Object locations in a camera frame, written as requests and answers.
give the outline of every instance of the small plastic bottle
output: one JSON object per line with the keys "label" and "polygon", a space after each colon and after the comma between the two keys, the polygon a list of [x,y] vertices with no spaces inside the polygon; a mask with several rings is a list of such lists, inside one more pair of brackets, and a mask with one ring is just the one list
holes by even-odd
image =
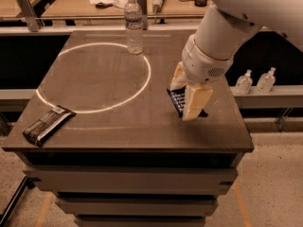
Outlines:
{"label": "small plastic bottle", "polygon": [[271,70],[268,73],[264,73],[258,80],[257,88],[259,91],[263,93],[268,93],[272,90],[273,85],[276,81],[276,77],[274,76],[276,69],[275,67],[271,67]]}
{"label": "small plastic bottle", "polygon": [[124,8],[127,48],[131,54],[140,54],[143,51],[143,23],[142,8],[136,0],[128,0]]}
{"label": "small plastic bottle", "polygon": [[251,73],[252,73],[251,70],[247,70],[245,75],[240,76],[238,78],[236,87],[235,87],[237,94],[240,94],[240,95],[248,94],[248,92],[253,84],[253,80],[250,77]]}

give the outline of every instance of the black package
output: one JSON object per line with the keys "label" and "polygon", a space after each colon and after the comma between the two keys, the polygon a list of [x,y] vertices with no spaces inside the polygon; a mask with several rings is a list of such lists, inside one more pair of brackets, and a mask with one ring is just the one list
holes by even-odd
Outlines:
{"label": "black package", "polygon": [[27,141],[36,147],[41,147],[45,140],[71,116],[76,113],[57,105],[43,117],[29,126],[23,135]]}

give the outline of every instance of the gray tabletop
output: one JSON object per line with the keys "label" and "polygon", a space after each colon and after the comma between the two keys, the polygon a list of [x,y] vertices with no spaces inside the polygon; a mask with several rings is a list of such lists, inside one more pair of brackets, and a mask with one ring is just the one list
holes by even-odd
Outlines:
{"label": "gray tabletop", "polygon": [[[29,101],[3,148],[8,151],[246,152],[253,144],[224,77],[212,83],[208,117],[183,122],[167,87],[194,31],[145,31],[131,55],[125,31],[75,31]],[[77,115],[42,148],[23,130],[62,105]]]}

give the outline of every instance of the water bottle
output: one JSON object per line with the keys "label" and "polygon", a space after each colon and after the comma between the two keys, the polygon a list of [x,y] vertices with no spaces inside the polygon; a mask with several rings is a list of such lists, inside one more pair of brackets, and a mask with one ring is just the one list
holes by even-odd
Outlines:
{"label": "water bottle", "polygon": [[124,9],[127,48],[131,54],[143,51],[142,9],[136,0],[128,0]]}
{"label": "water bottle", "polygon": [[236,87],[235,87],[237,94],[240,94],[240,95],[248,94],[248,92],[253,84],[253,80],[250,77],[251,73],[252,73],[251,70],[247,70],[245,75],[239,77],[239,79],[237,80],[237,83],[236,83]]}
{"label": "water bottle", "polygon": [[258,80],[257,89],[263,93],[268,93],[272,90],[273,85],[276,81],[274,76],[276,69],[272,67],[268,73],[264,73]]}

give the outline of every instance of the clear plastic bottle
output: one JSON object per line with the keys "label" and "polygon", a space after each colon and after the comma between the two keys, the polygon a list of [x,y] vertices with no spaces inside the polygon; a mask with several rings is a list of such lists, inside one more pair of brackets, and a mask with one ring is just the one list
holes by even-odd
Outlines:
{"label": "clear plastic bottle", "polygon": [[271,70],[268,73],[264,73],[258,80],[257,88],[259,91],[263,93],[267,93],[272,90],[273,85],[276,81],[276,77],[274,76],[276,69],[275,67],[271,67]]}
{"label": "clear plastic bottle", "polygon": [[238,78],[236,87],[235,87],[237,94],[240,94],[240,95],[248,94],[248,92],[253,84],[253,80],[250,77],[251,73],[252,73],[251,70],[247,70],[245,75],[240,76]]}
{"label": "clear plastic bottle", "polygon": [[143,51],[142,8],[136,0],[128,0],[124,9],[127,48],[131,54]]}

